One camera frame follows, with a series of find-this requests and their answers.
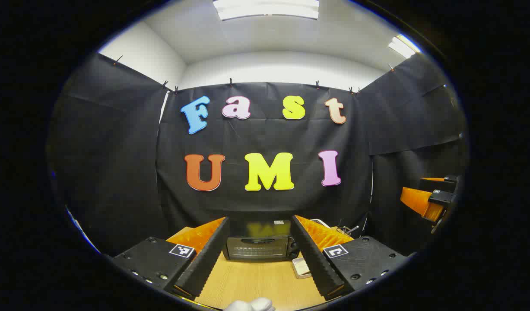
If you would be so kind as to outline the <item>large ceiling light panel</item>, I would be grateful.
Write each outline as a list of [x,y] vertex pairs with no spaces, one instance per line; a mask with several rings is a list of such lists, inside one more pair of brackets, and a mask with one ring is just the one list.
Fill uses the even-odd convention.
[[318,19],[319,0],[213,0],[221,20],[246,16],[296,16]]

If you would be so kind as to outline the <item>row of small black clips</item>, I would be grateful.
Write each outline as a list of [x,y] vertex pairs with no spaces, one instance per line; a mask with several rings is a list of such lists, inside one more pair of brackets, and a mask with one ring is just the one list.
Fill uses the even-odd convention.
[[363,88],[384,75],[383,70],[320,54],[259,52],[215,57],[186,65],[183,61],[143,57],[121,64],[180,90],[228,83],[303,83],[340,90]]

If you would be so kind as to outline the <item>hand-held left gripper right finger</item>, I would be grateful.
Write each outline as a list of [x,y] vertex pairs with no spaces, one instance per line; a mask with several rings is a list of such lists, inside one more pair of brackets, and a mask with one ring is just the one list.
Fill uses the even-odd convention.
[[298,215],[291,234],[326,300],[365,291],[410,261],[371,236],[351,238]]

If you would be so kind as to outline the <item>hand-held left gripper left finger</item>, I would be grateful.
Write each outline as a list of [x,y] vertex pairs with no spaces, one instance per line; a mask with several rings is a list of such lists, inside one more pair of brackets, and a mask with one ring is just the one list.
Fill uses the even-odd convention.
[[168,240],[149,237],[111,262],[138,281],[186,298],[198,297],[231,233],[229,217]]

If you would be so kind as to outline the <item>small ceiling light panel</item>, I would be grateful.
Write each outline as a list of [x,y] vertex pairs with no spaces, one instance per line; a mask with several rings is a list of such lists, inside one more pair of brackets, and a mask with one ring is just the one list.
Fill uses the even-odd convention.
[[405,57],[405,59],[409,59],[415,54],[422,53],[418,46],[416,46],[403,34],[398,34],[395,37],[392,37],[391,42],[388,44],[388,48],[392,51],[395,51],[402,57]]

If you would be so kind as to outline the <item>white rectangular tray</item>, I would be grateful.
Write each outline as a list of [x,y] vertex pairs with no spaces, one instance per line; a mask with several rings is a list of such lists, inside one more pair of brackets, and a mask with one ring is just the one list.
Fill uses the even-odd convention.
[[311,277],[311,272],[303,257],[298,257],[292,260],[292,269],[295,277],[298,279],[305,279]]

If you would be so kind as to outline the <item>black electric oven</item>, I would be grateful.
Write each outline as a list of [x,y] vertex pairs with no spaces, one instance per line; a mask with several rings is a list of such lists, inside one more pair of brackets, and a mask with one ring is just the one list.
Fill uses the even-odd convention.
[[222,254],[237,262],[279,262],[298,258],[300,248],[290,220],[232,220]]

